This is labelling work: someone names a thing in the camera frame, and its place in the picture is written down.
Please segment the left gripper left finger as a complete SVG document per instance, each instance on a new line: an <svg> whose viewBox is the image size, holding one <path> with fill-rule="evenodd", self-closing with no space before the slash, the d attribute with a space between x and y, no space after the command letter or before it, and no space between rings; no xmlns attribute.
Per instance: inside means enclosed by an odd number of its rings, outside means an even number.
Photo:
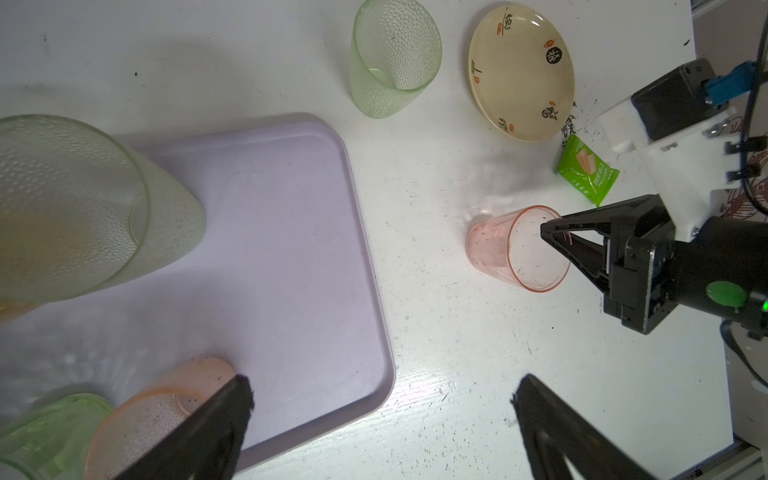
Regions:
<svg viewBox="0 0 768 480"><path fill-rule="evenodd" d="M253 408L249 380L238 374L117 478L233 478Z"/></svg>

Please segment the cream small plate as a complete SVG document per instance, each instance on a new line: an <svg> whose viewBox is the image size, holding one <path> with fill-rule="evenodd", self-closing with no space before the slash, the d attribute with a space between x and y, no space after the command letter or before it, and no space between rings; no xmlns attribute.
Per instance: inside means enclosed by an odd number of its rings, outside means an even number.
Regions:
<svg viewBox="0 0 768 480"><path fill-rule="evenodd" d="M506 2L488 12L471 36L467 68L479 111L508 138L548 140L571 114L568 47L554 24L529 6Z"/></svg>

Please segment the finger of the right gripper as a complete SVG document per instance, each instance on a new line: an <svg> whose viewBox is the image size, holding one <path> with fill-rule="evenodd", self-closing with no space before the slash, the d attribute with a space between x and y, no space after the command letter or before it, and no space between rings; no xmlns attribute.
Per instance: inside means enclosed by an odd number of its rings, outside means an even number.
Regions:
<svg viewBox="0 0 768 480"><path fill-rule="evenodd" d="M566 215L540 225L540 237L563 255L602 294L610 290L613 206Z"/></svg>

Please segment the pink glass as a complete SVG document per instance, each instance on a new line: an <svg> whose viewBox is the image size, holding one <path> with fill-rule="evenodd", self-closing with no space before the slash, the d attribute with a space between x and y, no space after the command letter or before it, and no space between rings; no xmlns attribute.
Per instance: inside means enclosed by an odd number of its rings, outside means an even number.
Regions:
<svg viewBox="0 0 768 480"><path fill-rule="evenodd" d="M86 479L114 479L136 463L236 375L218 358L187 362L116 409L86 454Z"/></svg>
<svg viewBox="0 0 768 480"><path fill-rule="evenodd" d="M497 280L533 293L546 293L565 279L570 262L541 237L540 227L560 215L529 206L475 224L465 252L471 265Z"/></svg>

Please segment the pink glass front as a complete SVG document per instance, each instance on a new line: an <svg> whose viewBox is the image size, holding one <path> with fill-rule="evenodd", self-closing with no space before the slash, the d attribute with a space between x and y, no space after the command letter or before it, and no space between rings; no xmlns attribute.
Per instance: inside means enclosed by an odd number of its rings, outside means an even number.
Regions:
<svg viewBox="0 0 768 480"><path fill-rule="evenodd" d="M570 262L541 237L540 227L560 215L529 206L475 224L465 252L471 265L497 280L533 293L546 293L565 279Z"/></svg>

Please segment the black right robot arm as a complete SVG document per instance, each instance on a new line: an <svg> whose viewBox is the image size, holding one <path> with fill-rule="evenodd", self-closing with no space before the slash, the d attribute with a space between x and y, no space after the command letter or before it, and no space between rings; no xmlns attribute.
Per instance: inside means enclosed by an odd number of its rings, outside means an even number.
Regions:
<svg viewBox="0 0 768 480"><path fill-rule="evenodd" d="M767 334L767 227L711 217L689 241L661 198L644 195L567 215L541 238L603 295L604 313L642 334L686 306Z"/></svg>

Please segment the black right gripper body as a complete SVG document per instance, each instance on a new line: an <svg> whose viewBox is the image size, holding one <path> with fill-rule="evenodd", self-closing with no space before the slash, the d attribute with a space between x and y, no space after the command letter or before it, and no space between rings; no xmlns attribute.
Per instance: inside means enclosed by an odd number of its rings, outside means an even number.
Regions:
<svg viewBox="0 0 768 480"><path fill-rule="evenodd" d="M666 271L675 227L658 195L620 202L613 208L605 242L608 289L603 312L624 327L648 335L675 307Z"/></svg>

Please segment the lilac plastic tray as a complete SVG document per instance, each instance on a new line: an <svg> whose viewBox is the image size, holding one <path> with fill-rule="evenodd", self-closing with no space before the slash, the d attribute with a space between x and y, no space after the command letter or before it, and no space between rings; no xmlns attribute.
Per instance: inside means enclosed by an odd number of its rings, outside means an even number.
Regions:
<svg viewBox="0 0 768 480"><path fill-rule="evenodd" d="M204 237L149 275L4 323L2 421L82 391L122 405L219 357L253 392L243 472L380 407L394 361L341 137L292 114L130 145L198 198Z"/></svg>

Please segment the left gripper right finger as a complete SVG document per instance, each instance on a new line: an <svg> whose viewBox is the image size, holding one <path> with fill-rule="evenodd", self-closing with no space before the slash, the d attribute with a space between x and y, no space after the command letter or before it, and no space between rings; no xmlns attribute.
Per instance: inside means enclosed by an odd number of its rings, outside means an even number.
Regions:
<svg viewBox="0 0 768 480"><path fill-rule="evenodd" d="M565 403L536 376L524 376L512 398L536 479L651 479L653 476Z"/></svg>

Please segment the bright green glass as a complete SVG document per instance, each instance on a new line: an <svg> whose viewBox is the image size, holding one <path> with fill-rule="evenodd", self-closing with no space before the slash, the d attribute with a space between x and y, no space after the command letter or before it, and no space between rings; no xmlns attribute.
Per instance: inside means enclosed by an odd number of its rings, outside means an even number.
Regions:
<svg viewBox="0 0 768 480"><path fill-rule="evenodd" d="M11 421L1 428L1 477L81 479L89 445L112 412L106 398L79 393Z"/></svg>

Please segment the pale green large glass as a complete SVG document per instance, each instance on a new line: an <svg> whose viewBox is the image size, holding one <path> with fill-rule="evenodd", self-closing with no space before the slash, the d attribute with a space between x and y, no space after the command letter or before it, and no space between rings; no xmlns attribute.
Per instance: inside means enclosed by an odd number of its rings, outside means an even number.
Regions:
<svg viewBox="0 0 768 480"><path fill-rule="evenodd" d="M1 121L1 298L44 304L159 270L202 240L195 196L83 122Z"/></svg>

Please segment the green snack packet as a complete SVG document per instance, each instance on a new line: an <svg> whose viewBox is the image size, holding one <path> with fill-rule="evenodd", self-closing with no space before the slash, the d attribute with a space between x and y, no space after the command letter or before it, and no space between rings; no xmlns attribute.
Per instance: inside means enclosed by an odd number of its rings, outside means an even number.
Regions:
<svg viewBox="0 0 768 480"><path fill-rule="evenodd" d="M556 171L596 207L603 203L620 175L577 135L568 137Z"/></svg>

